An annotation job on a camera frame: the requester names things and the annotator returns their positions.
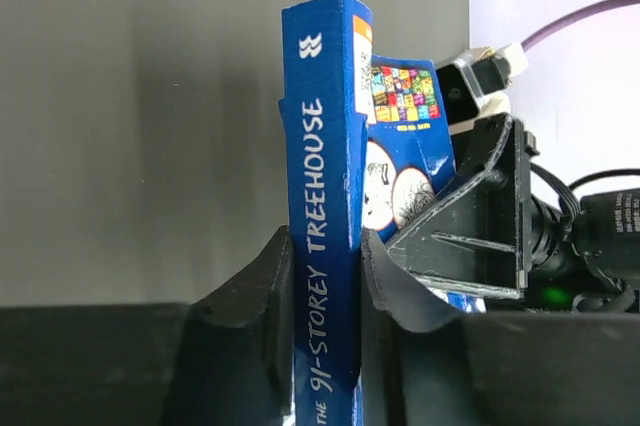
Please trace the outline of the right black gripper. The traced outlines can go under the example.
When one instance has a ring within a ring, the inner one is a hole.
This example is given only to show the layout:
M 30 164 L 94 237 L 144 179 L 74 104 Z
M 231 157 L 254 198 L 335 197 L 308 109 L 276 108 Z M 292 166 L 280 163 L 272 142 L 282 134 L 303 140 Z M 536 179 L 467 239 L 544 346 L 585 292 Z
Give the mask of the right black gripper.
M 637 168 L 591 173 L 567 185 L 532 172 L 558 196 L 536 197 L 530 271 L 530 159 L 523 123 L 485 117 L 469 133 L 453 179 L 388 242 L 396 264 L 430 287 L 522 300 L 529 312 L 639 311 L 639 190 L 577 197 L 589 183 L 638 176 Z

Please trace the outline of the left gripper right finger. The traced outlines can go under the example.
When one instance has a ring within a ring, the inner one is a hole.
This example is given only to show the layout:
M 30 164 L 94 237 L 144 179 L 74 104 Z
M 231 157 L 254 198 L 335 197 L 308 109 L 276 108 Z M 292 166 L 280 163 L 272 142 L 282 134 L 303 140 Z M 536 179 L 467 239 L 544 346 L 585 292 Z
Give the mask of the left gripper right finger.
M 639 319 L 465 313 L 362 235 L 367 425 L 635 425 Z

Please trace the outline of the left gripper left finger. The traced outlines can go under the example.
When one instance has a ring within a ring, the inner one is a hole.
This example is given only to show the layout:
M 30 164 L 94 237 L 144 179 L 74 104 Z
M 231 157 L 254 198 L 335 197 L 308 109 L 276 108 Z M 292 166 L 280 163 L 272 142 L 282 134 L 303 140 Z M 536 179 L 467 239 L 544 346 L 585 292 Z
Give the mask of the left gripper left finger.
M 292 401 L 286 227 L 192 303 L 5 307 L 5 425 L 279 425 Z

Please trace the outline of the dark blue treehouse book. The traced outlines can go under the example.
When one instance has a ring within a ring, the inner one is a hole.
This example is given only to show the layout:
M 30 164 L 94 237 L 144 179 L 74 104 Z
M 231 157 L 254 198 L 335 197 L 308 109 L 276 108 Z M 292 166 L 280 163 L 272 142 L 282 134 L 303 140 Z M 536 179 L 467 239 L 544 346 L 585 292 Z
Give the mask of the dark blue treehouse book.
M 376 56 L 372 25 L 359 0 L 309 0 L 282 12 L 300 425 L 374 422 L 361 405 L 361 234 L 390 238 L 455 171 L 434 64 Z

